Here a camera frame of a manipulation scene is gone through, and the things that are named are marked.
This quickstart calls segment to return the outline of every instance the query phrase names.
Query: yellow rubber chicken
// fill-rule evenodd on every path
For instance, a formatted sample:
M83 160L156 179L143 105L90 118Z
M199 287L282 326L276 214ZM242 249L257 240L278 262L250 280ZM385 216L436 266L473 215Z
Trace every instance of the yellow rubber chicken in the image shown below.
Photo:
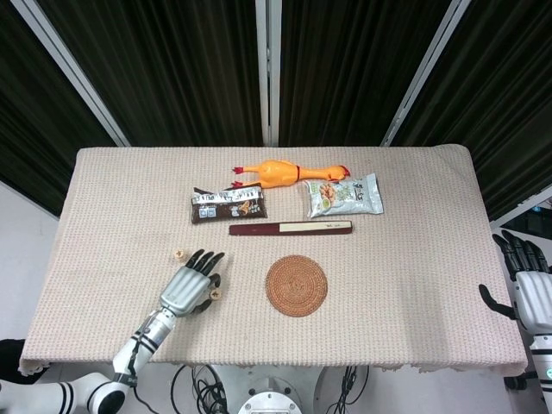
M351 174L344 166L329 166L328 168L302 168L289 161L267 160L258 166L237 166L232 171L236 174L258 173L259 179L248 183L234 181L234 188L259 183L262 188L273 188L281 185L292 185L300 179L327 179L339 181Z

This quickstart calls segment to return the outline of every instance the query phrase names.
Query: table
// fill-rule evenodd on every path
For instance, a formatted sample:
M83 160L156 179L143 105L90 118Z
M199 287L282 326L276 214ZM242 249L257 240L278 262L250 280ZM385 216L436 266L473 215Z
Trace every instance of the table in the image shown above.
M376 173L385 213L331 217L352 220L351 235L234 237L236 221L191 224L194 186L221 190L235 179L232 167L266 159ZM239 223L306 219L303 184L265 197L268 218ZM217 268L223 299L179 320L153 361L503 375L527 364L517 324L479 296L484 283L508 302L464 147L132 147L78 153L21 369L110 361L157 308L179 268L176 248L226 253ZM328 278L327 298L307 317L277 312L265 294L268 268L288 254L311 257Z

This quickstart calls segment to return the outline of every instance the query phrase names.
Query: brown snack bar package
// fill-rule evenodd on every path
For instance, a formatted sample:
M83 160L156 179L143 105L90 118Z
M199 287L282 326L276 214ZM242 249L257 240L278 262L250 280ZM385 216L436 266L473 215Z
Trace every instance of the brown snack bar package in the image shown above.
M230 188L217 193L193 189L191 222L194 224L225 218L267 217L260 185Z

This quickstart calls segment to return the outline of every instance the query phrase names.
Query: black curtain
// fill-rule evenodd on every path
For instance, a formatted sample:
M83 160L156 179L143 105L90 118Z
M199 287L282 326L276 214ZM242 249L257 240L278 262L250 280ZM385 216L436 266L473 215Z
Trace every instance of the black curtain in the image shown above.
M114 143L7 1L0 50L0 180L58 215L77 151Z
M280 146L377 146L450 1L285 0Z
M254 0L39 4L132 145L262 145Z
M475 1L392 145L468 147L491 219L552 184L552 7Z

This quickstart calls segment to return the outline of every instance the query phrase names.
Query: round woven coaster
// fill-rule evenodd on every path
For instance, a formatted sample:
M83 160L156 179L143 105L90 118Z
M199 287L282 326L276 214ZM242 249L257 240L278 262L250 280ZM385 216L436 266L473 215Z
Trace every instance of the round woven coaster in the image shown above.
M328 280L322 268L304 256L286 256L268 271L267 296L270 303L290 317L306 317L314 312L328 293Z

